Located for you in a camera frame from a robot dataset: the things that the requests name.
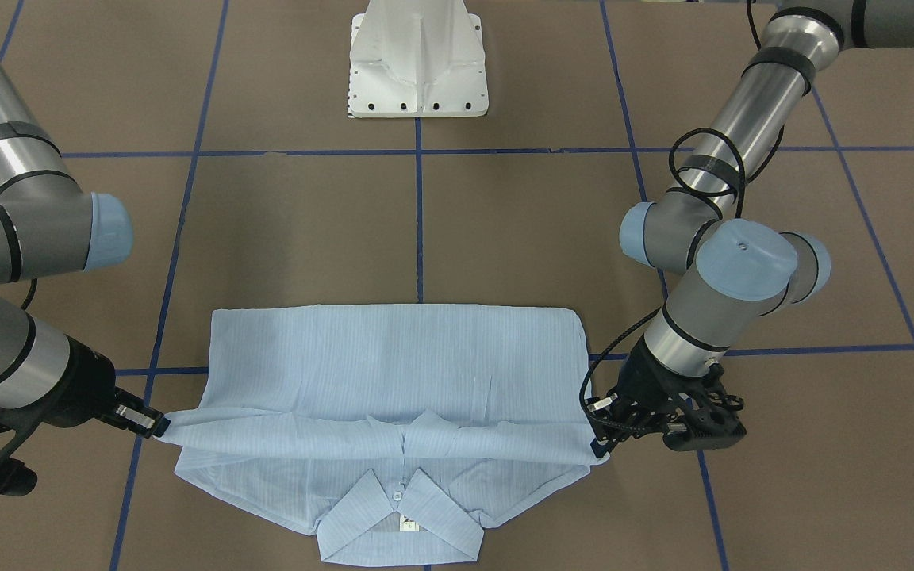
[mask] white plastic bracket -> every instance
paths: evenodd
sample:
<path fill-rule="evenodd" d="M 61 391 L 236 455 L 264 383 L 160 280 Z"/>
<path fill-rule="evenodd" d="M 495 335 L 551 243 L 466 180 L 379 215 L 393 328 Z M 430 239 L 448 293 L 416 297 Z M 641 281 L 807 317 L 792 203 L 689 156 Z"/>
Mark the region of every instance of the white plastic bracket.
<path fill-rule="evenodd" d="M 489 111 L 482 19 L 463 0 L 370 0 L 351 21 L 348 116 Z"/>

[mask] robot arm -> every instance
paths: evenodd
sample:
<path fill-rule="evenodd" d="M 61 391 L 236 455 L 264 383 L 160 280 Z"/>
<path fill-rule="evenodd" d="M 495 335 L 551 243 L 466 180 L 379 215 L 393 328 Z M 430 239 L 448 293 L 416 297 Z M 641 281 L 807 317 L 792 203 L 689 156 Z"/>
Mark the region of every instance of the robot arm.
<path fill-rule="evenodd" d="M 84 194 L 51 137 L 0 65 L 0 283 L 122 263 L 132 225 L 110 195 Z M 0 494 L 22 495 L 35 474 L 10 458 L 39 423 L 91 418 L 142 436 L 167 420 L 115 387 L 111 362 L 0 299 Z"/>
<path fill-rule="evenodd" d="M 682 280 L 649 316 L 616 387 L 605 397 L 582 393 L 599 458 L 646 434 L 663 434 L 674 450 L 725 448 L 746 434 L 737 416 L 743 399 L 726 393 L 718 362 L 752 320 L 823 288 L 831 261 L 810 236 L 779 234 L 741 220 L 739 211 L 725 217 L 741 205 L 747 166 L 768 158 L 816 73 L 855 47 L 914 47 L 914 2 L 783 2 L 711 128 L 676 144 L 700 137 L 682 167 L 670 159 L 678 187 L 625 216 L 624 253 Z"/>

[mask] shirt tag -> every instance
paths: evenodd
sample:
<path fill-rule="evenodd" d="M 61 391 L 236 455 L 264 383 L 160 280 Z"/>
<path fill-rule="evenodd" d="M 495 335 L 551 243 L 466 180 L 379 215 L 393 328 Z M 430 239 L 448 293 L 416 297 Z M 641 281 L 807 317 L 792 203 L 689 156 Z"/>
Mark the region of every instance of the shirt tag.
<path fill-rule="evenodd" d="M 421 525 L 403 515 L 400 516 L 400 531 L 421 531 Z"/>

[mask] light blue joint cap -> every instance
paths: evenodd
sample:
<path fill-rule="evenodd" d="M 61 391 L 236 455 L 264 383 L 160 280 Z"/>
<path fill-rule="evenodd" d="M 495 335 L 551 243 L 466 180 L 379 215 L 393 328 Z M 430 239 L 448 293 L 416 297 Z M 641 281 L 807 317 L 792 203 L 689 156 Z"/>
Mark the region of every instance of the light blue joint cap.
<path fill-rule="evenodd" d="M 831 254 L 828 253 L 828 249 L 824 246 L 823 242 L 820 242 L 820 240 L 813 238 L 809 234 L 799 234 L 799 232 L 791 232 L 791 234 L 794 234 L 805 240 L 806 243 L 809 243 L 810 248 L 813 249 L 813 254 L 816 254 L 816 284 L 813 286 L 813 289 L 810 290 L 808 296 L 799 301 L 799 303 L 802 303 L 810 297 L 816 296 L 816 293 L 827 285 L 828 279 L 831 278 Z"/>
<path fill-rule="evenodd" d="M 764 224 L 727 221 L 697 253 L 697 272 L 722 295 L 744 302 L 782 292 L 799 265 L 788 240 Z"/>
<path fill-rule="evenodd" d="M 648 267 L 653 267 L 644 250 L 644 221 L 654 202 L 641 202 L 628 211 L 620 224 L 620 248 L 623 253 Z"/>
<path fill-rule="evenodd" d="M 111 194 L 91 193 L 90 198 L 94 220 L 83 271 L 123 263 L 133 251 L 133 224 L 122 201 Z"/>

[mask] folded shirt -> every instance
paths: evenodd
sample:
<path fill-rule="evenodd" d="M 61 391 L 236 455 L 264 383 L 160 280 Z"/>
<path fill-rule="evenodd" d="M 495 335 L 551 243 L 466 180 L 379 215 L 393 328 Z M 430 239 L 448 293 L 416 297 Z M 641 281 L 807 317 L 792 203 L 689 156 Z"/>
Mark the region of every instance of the folded shirt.
<path fill-rule="evenodd" d="M 588 353 L 559 308 L 221 310 L 175 474 L 316 535 L 330 563 L 475 561 L 498 527 L 599 463 Z"/>

